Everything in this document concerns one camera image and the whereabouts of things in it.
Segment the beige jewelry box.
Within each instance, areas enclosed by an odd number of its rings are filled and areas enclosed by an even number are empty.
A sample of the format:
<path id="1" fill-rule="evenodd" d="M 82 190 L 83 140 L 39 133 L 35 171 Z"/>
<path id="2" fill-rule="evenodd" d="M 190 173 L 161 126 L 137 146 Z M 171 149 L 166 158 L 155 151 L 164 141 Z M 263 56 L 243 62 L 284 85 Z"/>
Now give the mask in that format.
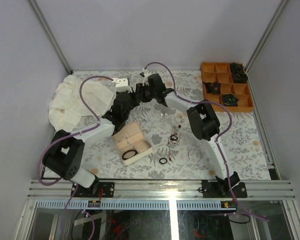
<path id="1" fill-rule="evenodd" d="M 141 125 L 137 122 L 131 122 L 125 125 L 118 133 L 112 136 L 112 140 L 125 166 L 133 164 L 153 152 L 151 143 L 146 139 Z M 123 160 L 123 153 L 131 149 L 137 150 L 138 154 L 127 160 Z"/>

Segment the black bangle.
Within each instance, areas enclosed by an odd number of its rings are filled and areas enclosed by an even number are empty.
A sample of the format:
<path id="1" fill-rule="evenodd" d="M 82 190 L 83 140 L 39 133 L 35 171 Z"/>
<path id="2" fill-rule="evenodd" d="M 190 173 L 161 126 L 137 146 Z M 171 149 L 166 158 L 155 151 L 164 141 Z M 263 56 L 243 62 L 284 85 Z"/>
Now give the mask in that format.
<path id="1" fill-rule="evenodd" d="M 128 159 L 134 157 L 137 154 L 138 154 L 137 150 L 129 149 L 122 154 L 122 159 L 125 161 L 125 160 L 128 160 Z"/>

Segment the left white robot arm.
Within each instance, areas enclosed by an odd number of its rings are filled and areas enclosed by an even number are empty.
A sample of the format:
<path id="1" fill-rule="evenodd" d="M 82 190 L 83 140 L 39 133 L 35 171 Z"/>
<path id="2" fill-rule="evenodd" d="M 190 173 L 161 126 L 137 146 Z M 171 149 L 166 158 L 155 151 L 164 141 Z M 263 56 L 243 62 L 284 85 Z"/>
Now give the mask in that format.
<path id="1" fill-rule="evenodd" d="M 60 178 L 82 186 L 88 197 L 95 197 L 100 190 L 98 178 L 81 167 L 85 142 L 91 137 L 107 138 L 118 133 L 125 125 L 133 108 L 142 101 L 140 91 L 117 92 L 109 111 L 93 127 L 81 132 L 69 133 L 60 130 L 42 156 L 42 164 Z"/>

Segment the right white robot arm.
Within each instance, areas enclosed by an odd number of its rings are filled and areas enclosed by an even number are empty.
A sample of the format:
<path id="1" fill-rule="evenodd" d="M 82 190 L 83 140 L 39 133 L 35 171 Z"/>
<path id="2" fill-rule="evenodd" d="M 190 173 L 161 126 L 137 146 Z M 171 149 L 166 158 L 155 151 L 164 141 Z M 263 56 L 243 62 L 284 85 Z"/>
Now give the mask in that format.
<path id="1" fill-rule="evenodd" d="M 231 170 L 221 143 L 221 135 L 224 132 L 220 132 L 220 121 L 212 107 L 214 103 L 207 100 L 195 102 L 185 99 L 172 88 L 167 88 L 157 73 L 151 74 L 143 70 L 140 75 L 143 81 L 136 85 L 137 103 L 155 99 L 158 104 L 185 112 L 193 135 L 203 141 L 213 160 L 219 194 L 226 198 L 234 194 L 240 178 L 237 172 Z"/>

